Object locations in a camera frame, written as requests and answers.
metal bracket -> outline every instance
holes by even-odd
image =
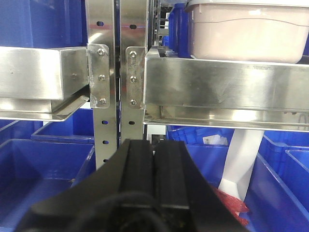
[[[126,49],[126,100],[134,109],[142,108],[145,55],[145,47]]]
[[[91,107],[109,108],[111,105],[109,48],[103,44],[89,43],[87,53]]]

metal shelf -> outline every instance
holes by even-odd
[[[89,100],[85,47],[0,47],[0,118],[63,121]]]
[[[146,55],[144,123],[309,131],[309,57],[298,64]]]

blue storage bin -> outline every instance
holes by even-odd
[[[309,210],[309,151],[286,151],[282,179]]]
[[[187,145],[187,148],[204,177],[217,187],[227,147]],[[252,232],[304,232],[309,228],[308,211],[259,154],[245,203],[250,212],[240,216],[249,221],[247,229]]]
[[[86,45],[84,0],[2,0],[0,46]]]
[[[282,176],[286,150],[309,150],[309,133],[291,131],[266,131],[259,153],[275,172]]]
[[[90,144],[13,139],[0,146],[0,231],[12,231],[28,208],[95,170]]]
[[[30,139],[42,126],[37,121],[0,120],[0,145],[10,139]]]
[[[189,14],[184,11],[185,4],[180,9],[178,14],[178,57],[180,58],[191,58],[191,55],[188,50],[188,23],[189,23]]]
[[[94,144],[92,109],[79,109],[64,122],[49,122],[31,136],[34,140]]]
[[[179,19],[180,19],[180,14],[184,9],[184,3],[177,3],[174,5],[174,8],[171,13],[174,14],[173,16],[173,22],[172,22],[172,47],[174,52],[178,52],[179,45],[178,45],[178,36],[179,36]]]
[[[169,36],[163,36],[162,45],[163,46],[169,46]]]
[[[209,144],[209,136],[220,135],[227,138],[227,145],[231,143],[234,129],[212,127],[167,126],[167,139],[184,141],[186,144]]]
[[[174,37],[176,36],[175,32],[175,12],[172,10],[169,13],[169,48],[174,50]]]

screw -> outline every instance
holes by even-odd
[[[99,48],[97,53],[99,54],[99,56],[105,55],[105,51],[102,48]]]
[[[106,99],[105,98],[102,98],[102,99],[100,99],[100,104],[102,104],[102,105],[105,105],[106,104]]]
[[[105,81],[105,75],[100,75],[98,76],[99,81]]]
[[[137,81],[135,76],[131,76],[130,80],[131,80],[132,83],[135,83]]]
[[[132,51],[132,52],[130,52],[130,56],[131,56],[131,58],[135,58],[136,57],[136,55],[137,55],[137,53],[136,53],[136,51]]]
[[[130,103],[131,103],[131,105],[133,105],[133,106],[134,106],[134,105],[136,105],[136,104],[137,104],[137,101],[136,101],[136,100],[134,100],[134,99],[132,99]]]

perforated metal upright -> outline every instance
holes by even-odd
[[[152,7],[152,0],[120,1],[122,142],[143,136],[144,58],[151,45],[153,31],[149,12]]]
[[[117,150],[115,1],[86,0],[90,101],[94,113],[96,164]]]

